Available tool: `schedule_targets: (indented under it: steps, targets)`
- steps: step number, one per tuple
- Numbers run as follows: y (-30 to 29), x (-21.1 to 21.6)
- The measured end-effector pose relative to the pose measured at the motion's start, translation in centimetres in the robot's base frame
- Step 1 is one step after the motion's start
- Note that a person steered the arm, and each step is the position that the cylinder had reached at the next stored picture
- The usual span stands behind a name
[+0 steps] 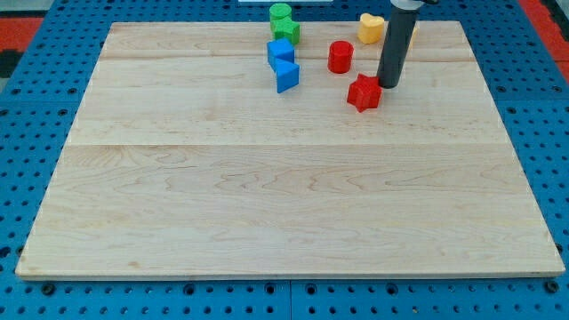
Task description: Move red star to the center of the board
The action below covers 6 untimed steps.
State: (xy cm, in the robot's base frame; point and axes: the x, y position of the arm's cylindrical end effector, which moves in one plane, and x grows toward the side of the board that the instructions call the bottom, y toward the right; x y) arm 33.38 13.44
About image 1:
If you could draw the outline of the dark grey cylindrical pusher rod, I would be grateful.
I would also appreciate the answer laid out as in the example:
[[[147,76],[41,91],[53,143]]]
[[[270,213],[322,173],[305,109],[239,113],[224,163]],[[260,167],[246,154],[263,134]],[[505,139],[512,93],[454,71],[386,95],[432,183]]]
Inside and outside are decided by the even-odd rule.
[[[386,31],[377,77],[385,89],[397,87],[405,64],[421,1],[391,0],[391,13]]]

